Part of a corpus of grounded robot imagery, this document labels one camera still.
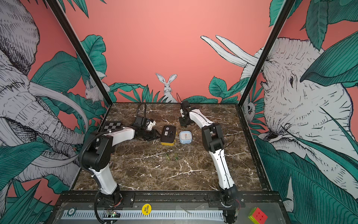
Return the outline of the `black frame post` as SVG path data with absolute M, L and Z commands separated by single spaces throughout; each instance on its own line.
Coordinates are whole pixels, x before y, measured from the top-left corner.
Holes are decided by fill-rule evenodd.
M 53 14 L 55 15 L 56 19 L 60 23 L 62 29 L 66 33 L 66 36 L 70 40 L 72 46 L 76 50 L 76 53 L 79 55 L 81 61 L 83 62 L 85 68 L 89 72 L 90 76 L 94 79 L 94 82 L 96 83 L 99 91 L 104 97 L 104 101 L 109 105 L 112 106 L 113 102 L 108 94 L 108 92 L 105 90 L 100 78 L 97 75 L 97 72 L 88 56 L 86 51 L 84 50 L 78 36 L 76 35 L 75 31 L 72 28 L 72 25 L 70 24 L 69 20 L 67 19 L 61 5 L 55 1 L 55 0 L 47 0 L 46 1 L 49 7 L 51 8 Z
M 258 63 L 256 64 L 255 68 L 254 68 L 254 71 L 248 81 L 248 85 L 247 87 L 245 88 L 245 91 L 244 93 L 242 94 L 242 97 L 238 103 L 238 106 L 241 108 L 244 104 L 244 101 L 246 100 L 249 92 L 250 92 L 250 89 L 253 87 L 253 84 L 257 78 L 257 76 L 259 75 L 259 73 L 261 72 L 261 69 L 263 68 L 263 65 L 264 65 L 264 62 L 265 60 L 267 59 L 268 57 L 268 54 L 270 53 L 270 51 L 272 50 L 273 48 L 273 45 L 285 23 L 285 21 L 287 20 L 287 17 L 293 7 L 295 3 L 295 0 L 286 0 L 284 1 L 283 3 L 283 6 L 281 8 L 281 11 L 277 17 L 277 20 L 274 24 L 274 27 L 266 41 L 266 44 L 264 46 L 264 49 L 261 53 L 261 56 L 258 60 Z

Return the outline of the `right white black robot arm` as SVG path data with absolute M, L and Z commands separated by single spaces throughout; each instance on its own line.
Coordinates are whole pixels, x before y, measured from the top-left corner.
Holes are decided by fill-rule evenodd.
M 232 205 L 237 199 L 238 190 L 226 162 L 222 126 L 210 121 L 200 109 L 191 106 L 186 100 L 180 104 L 180 112 L 181 126 L 195 123 L 201 129 L 203 146 L 209 152 L 218 175 L 221 201 L 225 206 Z

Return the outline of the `left black frame post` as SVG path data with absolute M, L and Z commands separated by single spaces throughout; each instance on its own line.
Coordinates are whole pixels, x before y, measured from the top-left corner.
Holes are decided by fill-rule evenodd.
M 89 72 L 90 76 L 94 79 L 94 82 L 96 83 L 99 91 L 104 97 L 104 101 L 109 105 L 112 106 L 113 102 L 108 94 L 108 92 L 105 90 L 100 78 L 97 75 L 97 72 L 88 56 L 86 51 L 84 50 L 78 36 L 76 35 L 75 31 L 72 28 L 72 25 L 70 24 L 69 20 L 67 19 L 61 5 L 55 1 L 55 0 L 47 0 L 46 1 L 49 7 L 51 8 L 53 14 L 55 15 L 56 19 L 60 23 L 62 29 L 66 33 L 66 36 L 70 40 L 72 46 L 76 50 L 76 53 L 79 55 L 81 61 L 83 62 L 85 68 Z

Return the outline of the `yellow rectangular alarm clock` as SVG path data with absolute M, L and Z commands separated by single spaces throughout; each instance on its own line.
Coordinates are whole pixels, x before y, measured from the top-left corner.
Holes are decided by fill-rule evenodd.
M 160 143 L 164 146 L 173 146 L 175 144 L 177 129 L 172 125 L 165 125 L 162 130 Z

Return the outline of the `black mounting rail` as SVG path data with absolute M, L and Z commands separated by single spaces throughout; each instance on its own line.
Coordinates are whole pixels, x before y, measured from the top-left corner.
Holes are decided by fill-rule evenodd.
M 99 202 L 108 206 L 103 200 L 95 199 L 95 190 L 74 190 L 63 192 L 55 207 L 65 203 Z M 240 191 L 239 204 L 242 208 L 250 203 L 276 203 L 284 208 L 281 197 L 275 191 Z M 122 190 L 122 201 L 118 208 L 132 208 L 135 203 L 207 203 L 210 208 L 227 208 L 219 191 L 135 191 Z

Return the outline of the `small green circuit board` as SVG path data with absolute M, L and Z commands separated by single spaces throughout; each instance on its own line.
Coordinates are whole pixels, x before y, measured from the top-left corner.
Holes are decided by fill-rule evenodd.
M 119 211 L 108 211 L 105 215 L 106 218 L 120 218 L 121 213 Z

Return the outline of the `colourful rubik cube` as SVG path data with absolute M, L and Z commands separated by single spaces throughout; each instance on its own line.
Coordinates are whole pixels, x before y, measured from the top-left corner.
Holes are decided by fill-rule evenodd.
M 268 219 L 268 216 L 260 208 L 255 207 L 250 211 L 248 218 L 254 224 L 265 224 Z

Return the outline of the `black white checkerboard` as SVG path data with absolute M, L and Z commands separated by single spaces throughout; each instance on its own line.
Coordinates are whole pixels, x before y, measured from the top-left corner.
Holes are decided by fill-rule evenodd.
M 122 123 L 120 121 L 105 121 L 100 132 L 114 131 L 121 128 Z

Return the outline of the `yellow round sticker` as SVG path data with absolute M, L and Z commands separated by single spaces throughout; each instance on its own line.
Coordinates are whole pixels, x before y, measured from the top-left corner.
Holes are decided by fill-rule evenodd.
M 144 216 L 149 216 L 152 212 L 152 206 L 150 204 L 146 203 L 143 205 L 141 211 Z

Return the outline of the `right black frame post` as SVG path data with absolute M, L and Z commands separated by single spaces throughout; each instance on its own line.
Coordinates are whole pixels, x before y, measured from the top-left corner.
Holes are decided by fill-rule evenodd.
M 295 3 L 295 0 L 286 0 L 284 1 L 283 3 L 283 6 L 281 8 L 281 11 L 277 17 L 277 20 L 274 24 L 274 27 L 266 41 L 266 44 L 264 46 L 264 49 L 261 53 L 261 56 L 258 60 L 258 63 L 256 64 L 255 68 L 254 68 L 254 71 L 248 81 L 248 85 L 247 87 L 245 88 L 245 91 L 244 93 L 242 94 L 242 97 L 238 103 L 238 106 L 241 108 L 244 104 L 244 101 L 246 100 L 249 92 L 250 92 L 250 89 L 253 87 L 253 84 L 257 78 L 257 76 L 259 75 L 259 73 L 261 72 L 261 69 L 263 68 L 263 65 L 264 65 L 264 62 L 265 60 L 267 59 L 268 57 L 268 54 L 270 53 L 270 51 L 272 50 L 273 48 L 273 45 L 285 23 L 285 21 L 287 20 L 287 17 L 293 7 Z

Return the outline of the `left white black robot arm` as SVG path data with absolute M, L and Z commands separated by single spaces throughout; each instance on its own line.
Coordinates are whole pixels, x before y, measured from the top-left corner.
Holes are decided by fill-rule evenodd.
M 142 139 L 153 141 L 160 138 L 158 130 L 134 129 L 122 127 L 105 132 L 94 131 L 90 133 L 84 143 L 78 161 L 83 170 L 94 176 L 100 192 L 112 196 L 119 188 L 109 168 L 111 154 L 115 146 L 124 141 Z

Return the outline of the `light blue small alarm clock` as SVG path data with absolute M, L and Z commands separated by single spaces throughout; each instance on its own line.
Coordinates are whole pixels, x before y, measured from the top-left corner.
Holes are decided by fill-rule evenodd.
M 179 138 L 181 144 L 190 144 L 193 141 L 193 135 L 190 131 L 181 131 Z

